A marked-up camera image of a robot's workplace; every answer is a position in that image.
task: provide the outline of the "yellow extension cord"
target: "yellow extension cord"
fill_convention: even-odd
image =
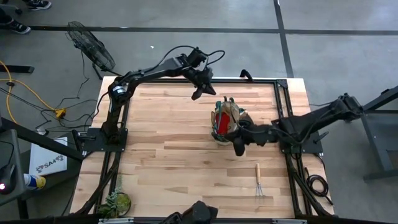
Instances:
[[[39,99],[40,102],[42,102],[48,109],[50,109],[50,110],[52,110],[52,111],[56,111],[56,109],[54,109],[54,108],[52,108],[51,106],[49,106],[48,104],[46,104],[45,101],[42,100],[41,97],[39,97],[39,95],[38,95],[33,89],[31,89],[28,85],[26,85],[25,83],[23,83],[23,82],[21,82],[21,81],[19,81],[19,80],[13,80],[12,77],[11,77],[10,71],[8,70],[7,66],[6,66],[1,60],[0,60],[0,63],[1,63],[1,65],[6,69],[6,72],[7,72],[8,77],[9,77],[9,79],[0,79],[0,81],[18,82],[18,83],[24,85],[24,86],[25,86],[29,91],[31,91],[31,92],[37,97],[37,99]],[[13,121],[14,123],[17,123],[17,121],[14,119],[14,117],[13,117],[13,115],[12,115],[12,113],[11,113],[11,109],[10,109],[10,106],[9,106],[9,98],[10,98],[11,90],[12,90],[12,87],[10,86],[10,87],[8,88],[8,93],[9,93],[9,94],[7,94],[6,105],[7,105],[8,114],[10,115],[12,121]]]

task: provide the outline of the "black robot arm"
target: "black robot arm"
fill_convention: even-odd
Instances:
[[[272,121],[271,125],[256,125],[249,116],[238,122],[239,128],[224,137],[233,142],[237,156],[244,153],[244,145],[256,143],[264,146],[277,142],[288,146],[300,146],[308,137],[321,128],[338,121],[358,119],[362,106],[355,97],[345,93],[329,105],[302,116],[290,116]]]
[[[215,95],[216,92],[211,86],[212,69],[209,67],[205,67],[203,70],[195,69],[206,59],[207,55],[196,48],[188,56],[181,54],[177,57],[168,58],[153,68],[128,72],[123,77],[116,77],[115,81],[108,87],[109,110],[106,121],[101,127],[106,143],[117,144],[119,142],[118,121],[121,109],[130,100],[137,86],[141,83],[162,77],[184,76],[197,88],[192,95],[192,100],[198,99],[202,93]]]

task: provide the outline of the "shoe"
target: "shoe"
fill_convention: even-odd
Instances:
[[[51,2],[30,0],[29,2],[26,2],[26,6],[30,11],[38,11],[38,10],[49,9],[51,7]]]
[[[18,34],[27,34],[31,31],[29,26],[25,26],[24,24],[21,24],[15,19],[12,19],[11,22],[2,25],[8,27],[11,31],[14,31]]]

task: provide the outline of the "potted plant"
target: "potted plant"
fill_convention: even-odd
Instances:
[[[106,196],[105,204],[99,206],[98,213],[103,218],[117,218],[127,214],[130,208],[131,199],[128,194],[121,192],[121,177],[118,177],[114,192]]]

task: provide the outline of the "red object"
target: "red object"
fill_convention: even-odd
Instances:
[[[226,113],[221,114],[221,122],[218,124],[218,118],[220,116],[216,114],[216,124],[218,126],[217,134],[227,134],[228,133],[228,124],[229,124],[229,116]]]

